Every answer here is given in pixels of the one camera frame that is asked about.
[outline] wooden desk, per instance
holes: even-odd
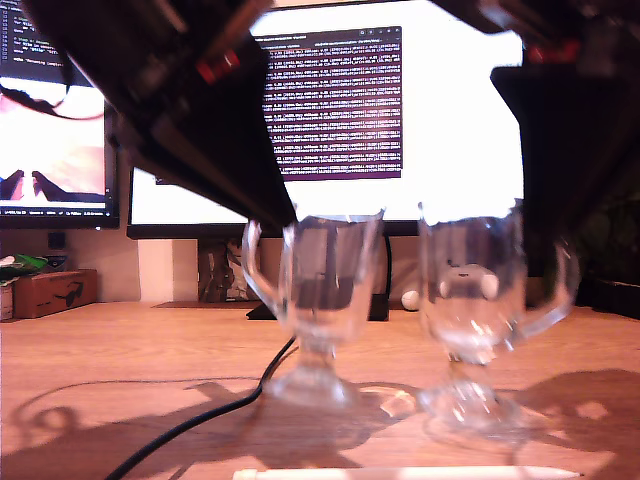
[[[170,427],[245,394],[287,337],[275,322],[247,321],[244,313],[102,304],[3,324],[2,478],[104,478]],[[337,361],[367,398],[384,397],[387,413],[369,402],[358,415],[327,415],[267,397],[178,437],[127,478],[511,463],[588,479],[640,478],[640,322],[576,309],[492,364],[497,388],[517,390],[522,404],[560,421],[553,435],[514,452],[425,435],[425,414],[411,411],[412,397],[401,392],[435,385],[446,368],[417,314],[394,311],[390,322],[370,323]]]

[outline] glass stem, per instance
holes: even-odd
[[[335,358],[336,351],[332,345],[300,339],[300,366],[333,372]]]
[[[449,375],[454,386],[476,384],[483,389],[491,389],[486,364],[465,362],[456,355],[449,354]]]

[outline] clear glass goblet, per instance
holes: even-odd
[[[536,428],[532,419],[496,394],[486,366],[569,313],[579,283],[577,258],[563,240],[554,243],[551,298],[527,310],[519,208],[454,221],[422,204],[419,208],[420,318],[425,331],[445,347],[451,377],[449,385],[423,391],[420,402],[447,435],[526,436]]]
[[[309,406],[353,404],[355,391],[335,373],[335,349],[355,339],[369,315],[383,214],[303,216],[284,228],[277,287],[256,262],[260,225],[247,224],[242,245],[247,282],[298,337],[300,348],[297,367],[272,379],[268,393]]]

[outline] white stylus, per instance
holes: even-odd
[[[550,467],[402,467],[239,470],[233,480],[563,480],[581,473]]]

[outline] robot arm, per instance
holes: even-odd
[[[249,27],[271,0],[23,0],[120,113],[134,164],[275,227],[295,219],[261,102],[268,56]],[[525,216],[576,228],[640,148],[635,0],[433,0],[485,33],[511,29],[523,67],[492,80],[518,118]]]

